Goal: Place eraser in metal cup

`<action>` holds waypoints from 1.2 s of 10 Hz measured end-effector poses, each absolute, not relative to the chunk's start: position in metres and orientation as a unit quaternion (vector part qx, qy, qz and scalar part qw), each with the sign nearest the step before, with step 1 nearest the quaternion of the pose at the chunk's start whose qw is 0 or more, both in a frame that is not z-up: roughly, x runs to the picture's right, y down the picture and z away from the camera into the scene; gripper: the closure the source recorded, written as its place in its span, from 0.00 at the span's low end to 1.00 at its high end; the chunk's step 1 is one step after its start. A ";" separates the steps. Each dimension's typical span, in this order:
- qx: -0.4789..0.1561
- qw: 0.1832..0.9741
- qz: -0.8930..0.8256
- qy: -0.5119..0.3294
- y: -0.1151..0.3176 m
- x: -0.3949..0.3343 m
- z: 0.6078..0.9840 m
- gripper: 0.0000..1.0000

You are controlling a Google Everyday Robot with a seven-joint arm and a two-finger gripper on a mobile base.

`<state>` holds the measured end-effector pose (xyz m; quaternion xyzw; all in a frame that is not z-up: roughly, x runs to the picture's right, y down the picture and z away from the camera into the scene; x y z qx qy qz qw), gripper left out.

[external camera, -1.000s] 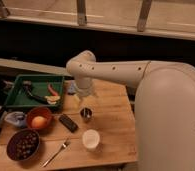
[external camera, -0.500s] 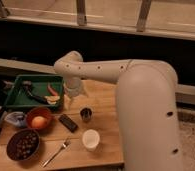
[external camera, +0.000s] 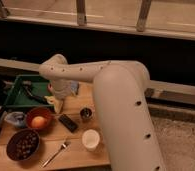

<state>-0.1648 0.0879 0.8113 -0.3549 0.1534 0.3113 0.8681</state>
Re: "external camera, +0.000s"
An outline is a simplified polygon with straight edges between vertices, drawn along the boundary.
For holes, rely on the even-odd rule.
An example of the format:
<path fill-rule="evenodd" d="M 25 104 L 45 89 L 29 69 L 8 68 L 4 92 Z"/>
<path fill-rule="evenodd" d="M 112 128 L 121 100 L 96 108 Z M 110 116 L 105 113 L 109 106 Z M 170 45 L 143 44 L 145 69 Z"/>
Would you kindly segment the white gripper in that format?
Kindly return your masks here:
<path fill-rule="evenodd" d="M 48 83 L 47 89 L 58 99 L 55 101 L 54 110 L 56 114 L 60 114 L 64 104 L 63 99 L 71 94 L 70 82 L 63 79 L 53 80 L 51 84 Z"/>

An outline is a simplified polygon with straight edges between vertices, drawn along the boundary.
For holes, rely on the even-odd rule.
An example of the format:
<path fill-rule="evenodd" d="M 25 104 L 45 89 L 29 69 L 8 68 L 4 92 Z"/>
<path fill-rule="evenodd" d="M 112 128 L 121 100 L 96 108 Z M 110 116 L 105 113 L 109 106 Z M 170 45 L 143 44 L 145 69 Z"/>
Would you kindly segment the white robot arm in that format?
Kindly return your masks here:
<path fill-rule="evenodd" d="M 39 73 L 50 81 L 58 99 L 65 80 L 93 84 L 93 102 L 112 171 L 167 171 L 145 99 L 150 76 L 142 63 L 69 64 L 57 54 L 39 66 Z"/>

